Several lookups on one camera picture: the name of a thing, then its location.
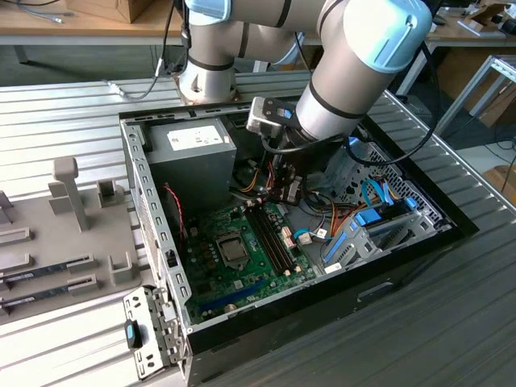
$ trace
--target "side panel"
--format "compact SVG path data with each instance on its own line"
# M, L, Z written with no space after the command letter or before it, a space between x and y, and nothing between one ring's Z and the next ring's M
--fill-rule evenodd
M188 386L214 379L238 365L366 307L379 297L398 289L405 278L429 264L433 257L413 260L297 313L194 355L189 364L191 368L186 369L189 375Z

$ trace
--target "yellow wire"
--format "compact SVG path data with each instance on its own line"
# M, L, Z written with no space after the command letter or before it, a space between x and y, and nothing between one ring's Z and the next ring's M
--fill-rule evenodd
M258 177L259 169L256 170L254 177L251 180L251 184L249 184L246 188L239 189L240 192L249 192L251 191L256 184L256 178Z

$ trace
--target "cardboard box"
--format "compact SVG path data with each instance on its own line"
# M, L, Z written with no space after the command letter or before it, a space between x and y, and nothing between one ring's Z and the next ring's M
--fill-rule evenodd
M450 98L456 99L490 54L514 55L516 54L516 48L451 48L437 69L441 90ZM470 99L466 101L464 109L470 111L499 76L500 73L497 71L490 72L478 85ZM513 92L514 86L512 85L497 97L499 98L498 101L492 104L489 112L481 114L480 120L486 126L491 127L501 116L514 109L516 104L514 102L511 104L513 98L509 97L509 94ZM506 96L508 98L497 105Z
M483 177L498 191L501 190L503 182L506 180L509 165L499 165L491 168L489 171L483 173ZM509 180L502 192L511 203L516 205L516 165L510 170Z
M69 10L132 23L154 0L66 0Z

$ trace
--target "power supply label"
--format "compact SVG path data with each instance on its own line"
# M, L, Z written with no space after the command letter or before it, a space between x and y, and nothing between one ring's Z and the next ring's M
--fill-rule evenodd
M185 149L223 143L223 139L214 126L192 127L190 129L170 131L167 137L174 151L183 151Z

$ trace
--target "sticker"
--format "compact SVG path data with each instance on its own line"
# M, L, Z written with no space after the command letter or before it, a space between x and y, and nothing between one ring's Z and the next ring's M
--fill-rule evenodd
M28 302L33 302L34 300L35 300L34 297L27 297L27 298L23 298L18 301L6 302L5 304L3 304L3 306L15 306L15 305L19 305L19 304L26 304Z
M319 229L317 230L317 234L316 234L316 235L317 235L319 238L324 239L324 238L326 238L326 234L327 234L327 233L328 233L328 231L324 230L323 228L319 228Z
M222 144L223 139L213 125L209 127L193 127L179 131L170 131L167 134L174 151L200 148L207 145Z
M336 264L333 264L331 266L328 266L327 268L324 268L324 271L326 272L326 274L330 274L330 273L333 273L333 272L336 272L337 270L340 270L342 268L342 265L337 262Z
M24 280L26 278L32 278L33 276L34 276L34 274L32 274L32 273L20 274L19 276L16 276L16 277L7 278L6 282L15 282L17 280Z

